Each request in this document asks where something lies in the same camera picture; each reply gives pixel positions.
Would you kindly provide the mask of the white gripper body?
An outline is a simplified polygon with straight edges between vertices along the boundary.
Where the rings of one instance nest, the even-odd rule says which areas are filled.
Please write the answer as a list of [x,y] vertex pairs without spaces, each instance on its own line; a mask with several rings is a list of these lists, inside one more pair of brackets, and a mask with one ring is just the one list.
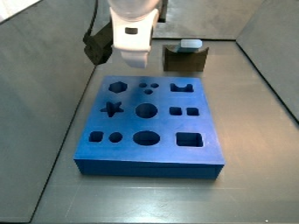
[[139,20],[128,20],[120,17],[113,8],[109,8],[109,12],[113,47],[120,51],[121,58],[131,67],[145,68],[159,10],[153,8]]

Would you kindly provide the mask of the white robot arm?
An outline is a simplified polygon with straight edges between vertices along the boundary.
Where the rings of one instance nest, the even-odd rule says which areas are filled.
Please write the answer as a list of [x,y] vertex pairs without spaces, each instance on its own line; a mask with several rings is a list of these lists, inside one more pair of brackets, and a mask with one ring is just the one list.
[[113,28],[113,47],[131,67],[145,68],[161,0],[107,0]]

